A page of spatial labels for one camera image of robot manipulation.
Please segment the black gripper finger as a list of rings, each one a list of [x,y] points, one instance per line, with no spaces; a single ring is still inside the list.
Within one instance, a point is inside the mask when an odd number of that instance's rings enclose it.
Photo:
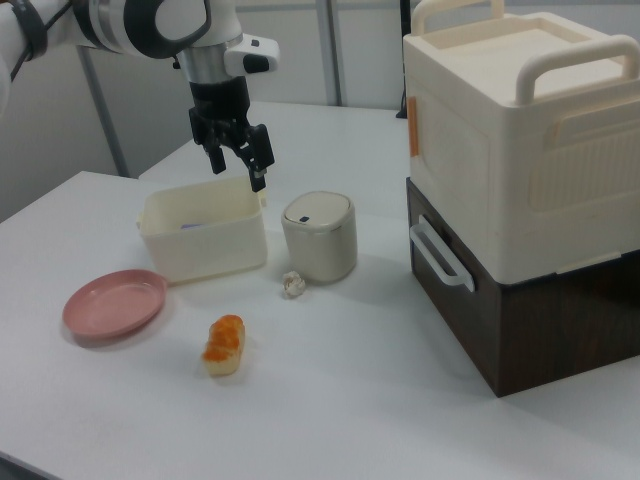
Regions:
[[[266,172],[275,163],[267,127],[263,124],[247,127],[242,132],[236,155],[248,170],[252,191],[260,192],[265,189]]]
[[[226,162],[224,159],[224,153],[222,151],[220,141],[213,130],[208,131],[205,134],[202,146],[204,151],[207,153],[213,173],[220,174],[225,171]]]

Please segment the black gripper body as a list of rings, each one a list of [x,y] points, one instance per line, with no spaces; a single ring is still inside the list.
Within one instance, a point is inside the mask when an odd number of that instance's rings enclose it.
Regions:
[[[189,118],[194,141],[209,150],[224,144],[229,148],[251,145],[252,126],[247,119],[250,97],[243,76],[219,83],[189,84],[194,106]]]

